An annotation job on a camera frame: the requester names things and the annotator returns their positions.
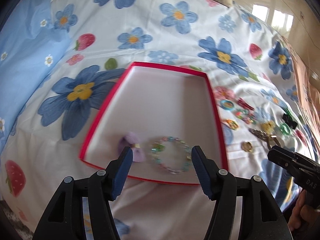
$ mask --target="blue bangle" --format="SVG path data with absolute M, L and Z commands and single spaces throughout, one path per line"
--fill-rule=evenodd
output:
M 173 169 L 173 168 L 165 165 L 163 163 L 163 161 L 160 159 L 159 152 L 164 151 L 165 145 L 163 144 L 163 142 L 166 142 L 166 141 L 180 143 L 183 146 L 184 151 L 186 152 L 186 161 L 185 161 L 183 167 L 180 170 L 176 170 L 176 169 Z M 172 136 L 163 137 L 161 140 L 156 141 L 152 145 L 151 155 L 152 155 L 153 159 L 155 160 L 155 162 L 160 167 L 168 170 L 172 174 L 179 174 L 181 172 L 188 171 L 189 170 L 189 166 L 192 165 L 192 162 L 191 162 L 191 148 L 190 148 L 190 146 L 187 145 L 183 140 L 181 140 L 181 139 L 179 139 L 177 137 L 172 137 Z
M 220 101 L 220 106 L 224 110 L 228 110 L 228 111 L 231 111 L 231 110 L 233 110 L 235 108 L 235 104 L 230 100 L 221 100 Z

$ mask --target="bed sheet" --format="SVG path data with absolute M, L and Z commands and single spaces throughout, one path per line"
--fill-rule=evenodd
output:
M 32 231 L 64 177 L 95 172 L 78 159 L 79 150 L 103 99 L 132 61 L 204 71 L 217 104 L 241 97 L 255 108 L 259 122 L 279 126 L 288 109 L 298 127 L 290 136 L 276 129 L 281 146 L 317 159 L 299 109 L 293 111 L 297 91 L 286 45 L 240 6 L 212 0 L 52 0 L 51 14 L 51 24 L 68 32 L 71 45 L 25 104 L 1 155 L 3 198 Z M 233 131 L 223 125 L 230 172 L 244 178 L 259 174 L 285 209 L 299 188 L 267 160 L 266 143 L 248 131 L 259 125 L 219 112 L 222 121 L 240 126 Z M 253 152 L 241 149 L 244 138 Z M 213 206 L 198 186 L 128 179 L 111 208 L 122 239 L 160 240 L 203 239 Z

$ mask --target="tiled floor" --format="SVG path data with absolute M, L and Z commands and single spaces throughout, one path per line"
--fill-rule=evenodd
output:
M 288 38 L 320 91 L 320 23 L 304 0 L 234 0 Z

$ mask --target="metal rivet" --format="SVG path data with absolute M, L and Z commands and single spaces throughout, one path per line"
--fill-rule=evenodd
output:
M 256 182 L 260 182 L 260 181 L 261 181 L 261 177 L 258 176 L 258 175 L 254 175 L 254 176 L 253 176 L 253 179 L 254 179 Z
M 65 177 L 63 180 L 65 183 L 70 183 L 72 181 L 71 177 Z
M 221 169 L 221 170 L 219 170 L 219 174 L 220 174 L 220 175 L 227 175 L 228 172 L 227 172 L 227 170 L 225 170 L 225 169 Z
M 97 175 L 98 176 L 103 176 L 103 175 L 105 175 L 106 174 L 106 171 L 105 170 L 99 170 L 99 171 L 97 171 Z

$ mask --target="purple hair tie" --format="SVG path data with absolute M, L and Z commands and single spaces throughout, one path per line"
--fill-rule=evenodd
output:
M 131 147 L 133 152 L 133 161 L 137 163 L 144 162 L 146 160 L 146 156 L 143 150 L 139 145 L 139 138 L 133 132 L 128 132 L 124 137 L 122 137 L 118 144 L 118 153 L 119 155 L 122 153 L 123 148 L 126 146 Z

